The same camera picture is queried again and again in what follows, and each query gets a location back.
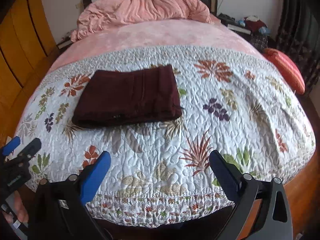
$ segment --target dark curtain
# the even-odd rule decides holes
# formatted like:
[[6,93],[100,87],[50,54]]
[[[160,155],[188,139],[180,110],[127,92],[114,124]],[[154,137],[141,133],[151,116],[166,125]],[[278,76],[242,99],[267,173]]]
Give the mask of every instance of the dark curtain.
[[284,0],[276,48],[297,65],[308,95],[320,74],[320,26],[303,0]]

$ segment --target red pillow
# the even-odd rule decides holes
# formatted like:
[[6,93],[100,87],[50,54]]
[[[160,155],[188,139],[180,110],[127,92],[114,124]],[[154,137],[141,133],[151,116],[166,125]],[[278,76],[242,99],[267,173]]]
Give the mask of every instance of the red pillow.
[[305,90],[304,80],[295,63],[284,53],[277,49],[264,49],[263,56],[272,62],[285,81],[295,90],[298,94],[302,95]]

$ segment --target plaid bag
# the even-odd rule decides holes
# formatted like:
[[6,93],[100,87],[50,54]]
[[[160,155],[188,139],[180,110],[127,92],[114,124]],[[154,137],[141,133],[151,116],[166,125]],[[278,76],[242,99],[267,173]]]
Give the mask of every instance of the plaid bag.
[[252,36],[250,44],[254,46],[259,52],[263,52],[268,47],[268,36],[266,35],[255,35]]

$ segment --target pink duvet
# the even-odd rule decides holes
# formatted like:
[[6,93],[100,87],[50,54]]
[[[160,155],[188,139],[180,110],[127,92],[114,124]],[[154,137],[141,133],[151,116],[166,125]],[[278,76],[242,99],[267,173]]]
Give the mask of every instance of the pink duvet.
[[114,26],[165,19],[192,19],[211,23],[208,7],[200,0],[97,0],[78,18],[73,42]]
[[163,20],[117,27],[74,43],[52,65],[60,66],[116,50],[158,45],[199,45],[232,49],[265,59],[251,44],[211,15],[212,23]]

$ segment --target black device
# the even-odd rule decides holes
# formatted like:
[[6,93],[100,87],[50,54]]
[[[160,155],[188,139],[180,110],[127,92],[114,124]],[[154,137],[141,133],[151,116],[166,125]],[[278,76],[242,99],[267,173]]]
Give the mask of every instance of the black device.
[[[5,200],[30,179],[27,162],[40,147],[40,140],[34,139],[17,158],[1,163],[1,200]],[[241,174],[217,150],[210,153],[209,162],[227,198],[235,203],[216,240],[238,238],[256,199],[262,199],[262,202],[251,232],[245,239],[292,240],[291,214],[281,179],[273,178],[271,182],[266,182],[255,180],[248,173]],[[65,181],[53,183],[42,179],[36,191],[29,228],[26,230],[28,239],[112,240],[112,236],[96,224],[84,205],[95,195],[110,163],[110,154],[104,151],[97,162],[86,166],[79,176],[72,174]],[[62,208],[59,200],[65,200],[68,209]]]

